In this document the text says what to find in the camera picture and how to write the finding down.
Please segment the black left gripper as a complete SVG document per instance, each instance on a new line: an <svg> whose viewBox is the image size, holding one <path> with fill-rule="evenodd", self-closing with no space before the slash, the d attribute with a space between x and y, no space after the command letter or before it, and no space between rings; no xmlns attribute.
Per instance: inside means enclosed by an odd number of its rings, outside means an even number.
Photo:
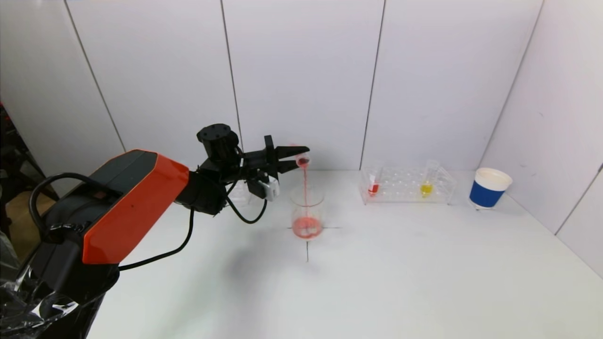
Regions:
<svg viewBox="0 0 603 339"><path fill-rule="evenodd" d="M296 160L281 161L281 159L301 156L310 152L307 146L277 146L275 148L271 135L265 135L263 140L265 148L255 152L246 152L243 155L243 175L246 181L268 181L269 177L278 180L278 174L284 174L299 167Z"/></svg>

